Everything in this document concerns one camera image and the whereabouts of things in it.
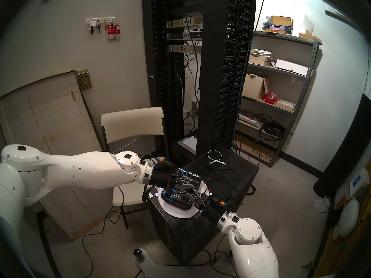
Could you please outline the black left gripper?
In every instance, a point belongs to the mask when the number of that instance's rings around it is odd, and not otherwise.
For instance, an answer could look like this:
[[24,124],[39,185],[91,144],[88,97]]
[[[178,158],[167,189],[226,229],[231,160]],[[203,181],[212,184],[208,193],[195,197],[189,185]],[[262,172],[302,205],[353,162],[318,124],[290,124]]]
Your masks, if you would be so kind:
[[175,166],[167,164],[156,164],[150,178],[150,192],[154,187],[163,188],[161,198],[164,202],[173,202],[175,192],[172,190],[177,186],[200,186],[200,177],[196,174],[177,174]]

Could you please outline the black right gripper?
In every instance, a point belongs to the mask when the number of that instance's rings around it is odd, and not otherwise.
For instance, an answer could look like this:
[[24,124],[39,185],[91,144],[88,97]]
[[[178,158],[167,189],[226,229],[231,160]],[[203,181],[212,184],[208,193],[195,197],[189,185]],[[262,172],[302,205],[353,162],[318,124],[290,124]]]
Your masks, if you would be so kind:
[[189,190],[189,198],[194,206],[200,209],[194,214],[194,219],[198,219],[204,211],[204,217],[211,223],[217,224],[223,214],[229,209],[229,205],[224,202],[207,202],[209,196],[196,189]]

